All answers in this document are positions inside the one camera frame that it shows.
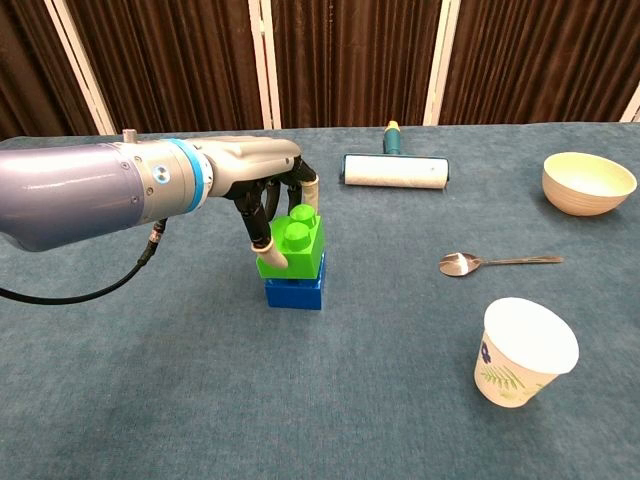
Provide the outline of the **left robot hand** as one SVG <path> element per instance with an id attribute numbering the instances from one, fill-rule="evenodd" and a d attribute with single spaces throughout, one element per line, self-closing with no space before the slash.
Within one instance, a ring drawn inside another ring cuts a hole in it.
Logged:
<path id="1" fill-rule="evenodd" d="M 289 190 L 289 207 L 304 203 L 317 209 L 319 177 L 291 140 L 262 136 L 201 137 L 193 146 L 210 162 L 210 197 L 234 202 L 251 240 L 251 249 L 266 264 L 285 269 L 288 261 L 271 236 L 270 221 L 280 186 Z"/>

